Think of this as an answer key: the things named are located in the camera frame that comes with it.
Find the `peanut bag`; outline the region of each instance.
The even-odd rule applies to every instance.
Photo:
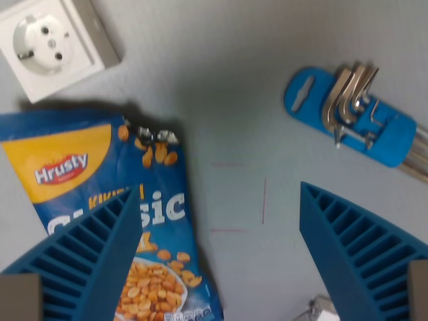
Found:
[[[0,116],[0,141],[49,235],[139,186],[143,234],[114,321],[223,320],[198,268],[185,158],[172,132],[120,114],[46,110]]]

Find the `gray table surface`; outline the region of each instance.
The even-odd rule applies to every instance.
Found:
[[[4,9],[13,0],[0,0]],[[372,93],[428,124],[427,1],[94,0],[122,63],[55,99],[105,100],[180,124],[198,241],[226,320],[285,320],[326,290],[298,231],[300,181],[423,241],[428,187],[291,119],[302,66],[371,61]],[[0,59],[0,111],[29,108]],[[45,236],[0,152],[0,269]],[[266,182],[265,219],[262,224]],[[220,232],[218,229],[244,229]]]

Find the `metal allen key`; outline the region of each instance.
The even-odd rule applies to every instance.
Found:
[[[288,113],[376,161],[428,183],[428,130],[368,93],[378,68],[356,64],[332,75],[305,68],[291,80]]]

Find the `electrical outlet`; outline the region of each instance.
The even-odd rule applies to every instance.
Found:
[[[27,0],[0,13],[0,49],[31,102],[119,60],[89,0]]]

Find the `bowl of peanuts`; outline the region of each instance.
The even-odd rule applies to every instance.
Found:
[[[165,313],[181,311],[186,298],[185,284],[170,267],[134,257],[114,321],[164,321]]]

